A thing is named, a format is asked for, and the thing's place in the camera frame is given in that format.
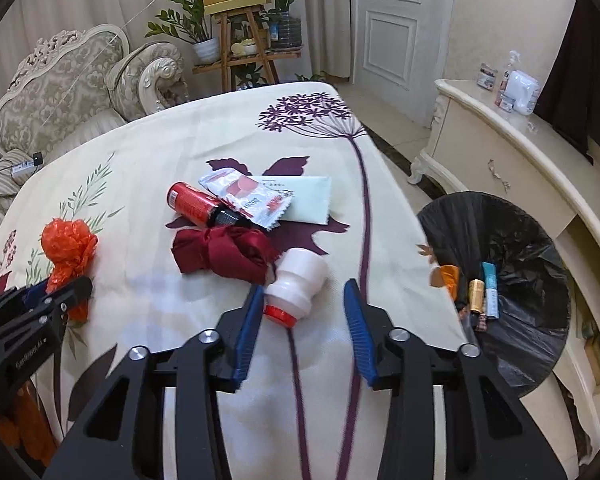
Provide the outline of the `orange plastic bag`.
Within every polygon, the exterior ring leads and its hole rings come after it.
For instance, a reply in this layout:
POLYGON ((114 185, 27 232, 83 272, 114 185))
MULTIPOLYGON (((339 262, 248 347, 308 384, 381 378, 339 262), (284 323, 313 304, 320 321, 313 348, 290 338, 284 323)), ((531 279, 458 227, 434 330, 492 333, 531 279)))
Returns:
POLYGON ((53 263, 46 292, 56 292, 62 286, 85 275, 94 259, 98 237, 83 220, 55 218, 44 226, 41 246, 53 263))

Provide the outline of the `yellow bottle black cap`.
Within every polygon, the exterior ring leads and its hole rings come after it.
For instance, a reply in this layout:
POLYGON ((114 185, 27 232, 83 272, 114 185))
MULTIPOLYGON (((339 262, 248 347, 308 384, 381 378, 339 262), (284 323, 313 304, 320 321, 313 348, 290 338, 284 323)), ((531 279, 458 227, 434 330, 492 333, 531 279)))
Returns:
POLYGON ((472 280, 468 289, 469 309, 478 315, 484 313, 484 281, 472 280))

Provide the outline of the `orange printed wrapper bag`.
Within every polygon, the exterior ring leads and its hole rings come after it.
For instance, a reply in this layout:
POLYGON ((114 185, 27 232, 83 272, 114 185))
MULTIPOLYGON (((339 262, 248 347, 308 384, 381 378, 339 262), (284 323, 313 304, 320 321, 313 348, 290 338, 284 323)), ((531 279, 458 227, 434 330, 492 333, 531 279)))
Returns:
POLYGON ((452 264, 434 266, 429 277, 429 284, 434 288, 445 288, 453 301, 457 300, 460 286, 460 268, 452 264))

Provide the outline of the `teal white tube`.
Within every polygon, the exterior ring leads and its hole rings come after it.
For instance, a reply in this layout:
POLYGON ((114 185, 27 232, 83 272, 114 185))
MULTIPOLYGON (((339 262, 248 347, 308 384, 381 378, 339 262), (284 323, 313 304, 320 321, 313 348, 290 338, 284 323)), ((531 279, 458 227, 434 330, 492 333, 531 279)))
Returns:
POLYGON ((491 320, 500 318, 500 304, 498 303, 498 280, 496 279, 496 266, 490 262, 482 264, 484 281, 484 310, 486 317, 491 320))

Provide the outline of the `red can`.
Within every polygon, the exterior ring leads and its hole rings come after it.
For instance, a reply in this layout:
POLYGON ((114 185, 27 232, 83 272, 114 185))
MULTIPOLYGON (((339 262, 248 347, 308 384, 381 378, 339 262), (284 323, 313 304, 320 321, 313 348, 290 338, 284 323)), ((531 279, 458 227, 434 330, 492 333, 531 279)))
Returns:
POLYGON ((252 223, 245 216, 230 209, 215 196, 199 191, 185 182, 176 182, 169 188, 166 193, 166 203, 198 228, 252 227, 252 223))

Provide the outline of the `dark red satin cloth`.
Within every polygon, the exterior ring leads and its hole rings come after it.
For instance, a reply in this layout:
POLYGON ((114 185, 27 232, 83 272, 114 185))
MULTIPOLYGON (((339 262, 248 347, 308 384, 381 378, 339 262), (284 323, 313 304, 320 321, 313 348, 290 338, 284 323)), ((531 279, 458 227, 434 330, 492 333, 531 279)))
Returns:
POLYGON ((171 252, 181 274, 211 271, 258 285, 265 283, 268 266, 280 256, 265 234, 242 226, 182 229, 171 252))

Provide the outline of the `white bottle red cap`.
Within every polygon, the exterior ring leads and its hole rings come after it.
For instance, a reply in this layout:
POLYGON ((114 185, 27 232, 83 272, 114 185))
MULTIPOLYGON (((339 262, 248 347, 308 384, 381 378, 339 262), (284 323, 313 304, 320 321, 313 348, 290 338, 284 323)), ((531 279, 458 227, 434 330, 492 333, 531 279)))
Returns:
POLYGON ((312 310, 314 296, 323 288, 328 266, 306 248, 288 249, 276 263, 275 280, 265 287, 263 314, 285 328, 293 328, 312 310))

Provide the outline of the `red white snack packet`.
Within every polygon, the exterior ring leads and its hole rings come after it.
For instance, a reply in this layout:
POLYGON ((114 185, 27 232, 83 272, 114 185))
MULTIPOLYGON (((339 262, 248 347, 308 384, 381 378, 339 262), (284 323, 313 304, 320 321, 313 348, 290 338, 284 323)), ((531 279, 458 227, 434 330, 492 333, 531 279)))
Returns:
POLYGON ((292 202, 292 196, 269 188, 234 168, 213 170, 198 183, 230 209, 259 228, 271 231, 292 202))

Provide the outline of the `white paper envelope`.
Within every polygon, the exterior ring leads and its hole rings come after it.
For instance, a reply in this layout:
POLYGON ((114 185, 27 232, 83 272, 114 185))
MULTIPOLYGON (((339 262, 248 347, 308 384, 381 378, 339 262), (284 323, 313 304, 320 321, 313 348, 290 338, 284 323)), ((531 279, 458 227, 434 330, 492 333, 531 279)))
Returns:
POLYGON ((291 197, 282 215, 284 221, 326 226, 332 197, 331 177, 257 176, 256 180, 291 197))

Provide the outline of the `black lined trash bin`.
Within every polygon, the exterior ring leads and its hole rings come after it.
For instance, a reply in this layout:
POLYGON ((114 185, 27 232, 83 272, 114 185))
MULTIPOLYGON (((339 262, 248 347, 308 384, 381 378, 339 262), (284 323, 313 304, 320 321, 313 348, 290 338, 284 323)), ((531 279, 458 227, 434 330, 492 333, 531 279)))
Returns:
POLYGON ((460 270, 457 309, 482 266, 495 266, 498 317, 474 337, 517 396, 530 393, 552 374, 569 332, 568 273, 553 240, 520 207, 481 192, 442 196, 417 218, 437 262, 460 270))

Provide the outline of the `white power strip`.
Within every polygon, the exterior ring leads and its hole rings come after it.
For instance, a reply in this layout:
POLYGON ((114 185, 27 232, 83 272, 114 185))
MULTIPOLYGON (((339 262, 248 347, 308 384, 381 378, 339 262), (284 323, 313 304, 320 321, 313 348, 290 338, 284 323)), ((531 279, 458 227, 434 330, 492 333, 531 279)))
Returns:
POLYGON ((12 180, 19 185, 23 185, 44 165, 44 159, 41 152, 35 152, 30 160, 25 160, 10 168, 12 180))

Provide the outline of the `wooden plant stand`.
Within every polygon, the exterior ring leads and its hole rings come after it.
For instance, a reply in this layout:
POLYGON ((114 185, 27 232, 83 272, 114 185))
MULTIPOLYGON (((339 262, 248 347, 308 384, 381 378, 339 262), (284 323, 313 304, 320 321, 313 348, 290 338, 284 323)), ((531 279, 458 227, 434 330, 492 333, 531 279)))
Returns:
POLYGON ((271 47, 264 6, 246 6, 215 14, 213 18, 219 25, 216 39, 220 57, 210 64, 195 65, 192 72, 194 75, 219 72, 223 92, 237 89, 239 73, 252 86, 258 81, 278 84, 275 62, 301 56, 299 47, 282 50, 271 47))

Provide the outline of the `small dark jar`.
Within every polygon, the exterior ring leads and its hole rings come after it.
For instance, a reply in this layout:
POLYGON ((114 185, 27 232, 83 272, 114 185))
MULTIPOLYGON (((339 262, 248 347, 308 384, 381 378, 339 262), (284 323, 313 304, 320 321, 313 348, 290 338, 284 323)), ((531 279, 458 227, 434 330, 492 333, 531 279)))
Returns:
POLYGON ((492 91, 498 78, 498 70, 494 70, 490 65, 482 63, 479 68, 476 83, 484 90, 492 91))

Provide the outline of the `dark television cover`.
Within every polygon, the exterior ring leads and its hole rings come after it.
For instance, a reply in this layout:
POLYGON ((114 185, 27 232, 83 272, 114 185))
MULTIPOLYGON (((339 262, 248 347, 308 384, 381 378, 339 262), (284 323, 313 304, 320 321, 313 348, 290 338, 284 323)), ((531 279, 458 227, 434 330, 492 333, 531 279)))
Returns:
POLYGON ((576 0, 534 112, 582 155, 590 141, 600 147, 600 11, 592 0, 576 0))

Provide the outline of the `white panel door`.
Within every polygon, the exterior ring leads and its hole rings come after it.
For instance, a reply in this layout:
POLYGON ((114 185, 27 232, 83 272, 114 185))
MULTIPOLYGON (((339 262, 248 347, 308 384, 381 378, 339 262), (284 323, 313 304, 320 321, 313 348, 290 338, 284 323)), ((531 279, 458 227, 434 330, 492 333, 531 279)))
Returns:
POLYGON ((353 0, 353 83, 428 127, 453 0, 353 0))

